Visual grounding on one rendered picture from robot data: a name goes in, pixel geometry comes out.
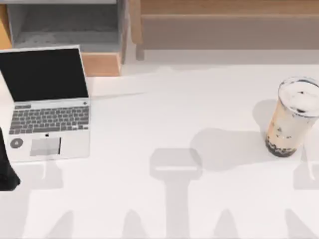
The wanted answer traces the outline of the wooden drawer with grey inside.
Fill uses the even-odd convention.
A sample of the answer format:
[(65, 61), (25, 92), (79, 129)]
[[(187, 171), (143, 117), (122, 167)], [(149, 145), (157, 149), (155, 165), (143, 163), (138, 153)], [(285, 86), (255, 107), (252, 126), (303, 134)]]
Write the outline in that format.
[(0, 49), (79, 45), (87, 76), (119, 76), (128, 0), (0, 0)]

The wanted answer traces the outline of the wooden open shelf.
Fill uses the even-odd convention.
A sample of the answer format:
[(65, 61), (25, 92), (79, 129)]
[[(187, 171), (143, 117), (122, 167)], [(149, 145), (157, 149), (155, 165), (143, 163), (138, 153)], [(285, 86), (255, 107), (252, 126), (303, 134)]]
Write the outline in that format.
[(145, 50), (319, 50), (319, 0), (128, 0)]

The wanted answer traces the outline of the silver open laptop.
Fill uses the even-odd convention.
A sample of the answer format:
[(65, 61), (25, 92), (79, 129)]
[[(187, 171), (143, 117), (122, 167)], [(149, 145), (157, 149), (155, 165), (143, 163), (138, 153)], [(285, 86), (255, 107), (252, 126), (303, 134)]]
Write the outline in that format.
[(89, 156), (90, 97), (78, 45), (0, 50), (0, 75), (14, 103), (11, 161)]

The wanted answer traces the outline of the bubble tea plastic cup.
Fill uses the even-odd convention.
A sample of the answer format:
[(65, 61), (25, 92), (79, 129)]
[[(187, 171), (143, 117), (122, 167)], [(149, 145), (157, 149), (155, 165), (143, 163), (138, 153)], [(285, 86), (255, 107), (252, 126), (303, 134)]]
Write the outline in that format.
[(290, 157), (319, 119), (319, 80), (290, 77), (278, 87), (278, 100), (265, 139), (277, 157)]

